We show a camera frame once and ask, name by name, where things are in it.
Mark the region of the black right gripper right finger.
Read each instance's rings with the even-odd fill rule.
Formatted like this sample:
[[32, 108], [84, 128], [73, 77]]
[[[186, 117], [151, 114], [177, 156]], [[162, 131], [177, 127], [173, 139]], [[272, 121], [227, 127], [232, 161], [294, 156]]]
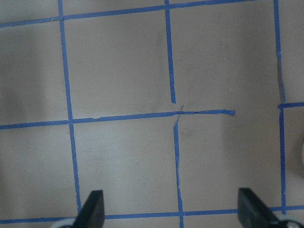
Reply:
[[237, 218], [243, 228], [280, 227], [280, 220], [250, 188], [239, 188], [237, 200]]

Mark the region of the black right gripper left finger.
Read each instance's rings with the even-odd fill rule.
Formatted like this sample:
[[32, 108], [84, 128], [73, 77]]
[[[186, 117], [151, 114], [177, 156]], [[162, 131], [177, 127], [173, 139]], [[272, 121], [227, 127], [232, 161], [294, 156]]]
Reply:
[[104, 195], [102, 190], [91, 191], [79, 215], [74, 228], [102, 228], [105, 222]]

